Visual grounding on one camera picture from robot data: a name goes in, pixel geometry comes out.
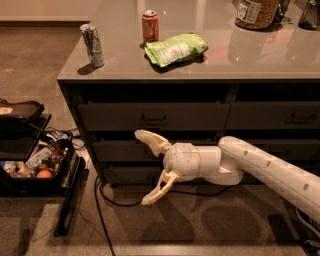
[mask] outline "gray carpet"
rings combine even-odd
[[[0,98],[36,100],[50,113],[50,127],[76,128],[56,78],[77,41],[79,27],[0,27]],[[306,255],[301,239],[313,234],[294,208],[262,184],[221,187],[176,185],[151,206],[124,207],[98,193],[96,172],[86,154],[89,176],[81,188],[66,236],[54,236],[63,197],[0,197],[1,256],[89,255]],[[138,202],[151,186],[103,188],[117,203]]]

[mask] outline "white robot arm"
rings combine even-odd
[[[218,146],[194,146],[171,145],[165,138],[146,130],[137,130],[135,136],[156,156],[165,155],[158,185],[143,198],[143,205],[156,202],[175,182],[202,177],[213,184],[236,185],[246,171],[320,223],[320,177],[241,139],[225,136]]]

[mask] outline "jar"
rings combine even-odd
[[[279,0],[239,0],[235,24],[251,30],[268,28],[274,19]]]

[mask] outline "kitchen island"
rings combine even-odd
[[[136,129],[197,145],[231,135],[319,172],[320,34],[298,27],[304,5],[292,1],[281,23],[251,31],[234,24],[237,1],[103,1],[92,24],[105,64],[90,66],[79,29],[57,79],[101,182],[156,184],[162,159]],[[141,46],[147,9],[158,13],[160,41],[199,34],[209,47],[203,58],[150,64]]]

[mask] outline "plastic bag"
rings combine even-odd
[[[192,60],[207,51],[208,45],[198,34],[190,33],[146,43],[144,50],[152,64],[162,68],[172,63]]]

